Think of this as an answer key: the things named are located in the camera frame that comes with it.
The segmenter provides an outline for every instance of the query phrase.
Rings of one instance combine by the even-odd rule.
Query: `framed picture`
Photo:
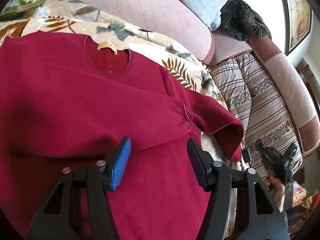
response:
[[[307,0],[282,0],[286,25],[285,54],[297,47],[311,30],[311,8]]]

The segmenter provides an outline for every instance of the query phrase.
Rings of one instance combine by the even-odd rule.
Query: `black fur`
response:
[[[251,7],[242,0],[229,0],[221,10],[221,25],[232,37],[246,41],[248,35],[267,36],[263,24]]]

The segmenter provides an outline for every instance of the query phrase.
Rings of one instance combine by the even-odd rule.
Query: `metal screw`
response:
[[[70,171],[71,171],[71,169],[70,169],[69,167],[65,167],[65,168],[62,170],[62,173],[63,173],[63,174],[68,174]]]
[[[248,172],[252,175],[256,174],[256,170],[254,168],[249,168]]]
[[[221,167],[221,166],[222,166],[222,163],[219,162],[219,161],[214,161],[214,162],[213,162],[213,165],[216,166],[216,167]]]
[[[99,167],[101,167],[105,164],[106,164],[106,162],[104,160],[97,161],[97,166],[99,166]]]

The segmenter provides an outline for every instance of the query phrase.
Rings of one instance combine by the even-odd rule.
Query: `floral blanket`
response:
[[[143,30],[79,0],[46,0],[41,6],[27,10],[20,19],[0,22],[0,46],[6,36],[20,37],[36,31],[86,34],[97,47],[102,42],[111,42],[117,50],[138,52],[165,67],[185,88],[213,97],[228,109],[206,66],[163,34]],[[226,159],[213,135],[202,135],[202,147],[214,160],[233,169],[245,169],[243,163],[230,163]],[[227,235],[233,231],[236,191],[232,192],[230,206]]]

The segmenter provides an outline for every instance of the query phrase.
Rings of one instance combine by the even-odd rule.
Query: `sweater sleeve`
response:
[[[214,98],[186,89],[174,78],[170,83],[173,96],[184,103],[190,121],[201,131],[213,133],[230,161],[240,161],[240,143],[244,136],[242,122]]]

